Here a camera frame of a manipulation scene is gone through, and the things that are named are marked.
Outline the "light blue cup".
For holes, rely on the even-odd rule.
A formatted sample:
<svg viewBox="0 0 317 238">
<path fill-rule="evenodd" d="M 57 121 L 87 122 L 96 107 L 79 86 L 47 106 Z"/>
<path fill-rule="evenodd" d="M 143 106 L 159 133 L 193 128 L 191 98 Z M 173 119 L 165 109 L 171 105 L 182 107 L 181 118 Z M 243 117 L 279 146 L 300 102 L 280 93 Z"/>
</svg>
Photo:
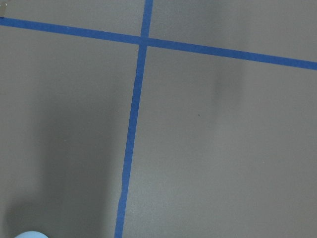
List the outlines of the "light blue cup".
<svg viewBox="0 0 317 238">
<path fill-rule="evenodd" d="M 38 231 L 26 231 L 18 234 L 14 238 L 49 238 L 44 233 Z"/>
</svg>

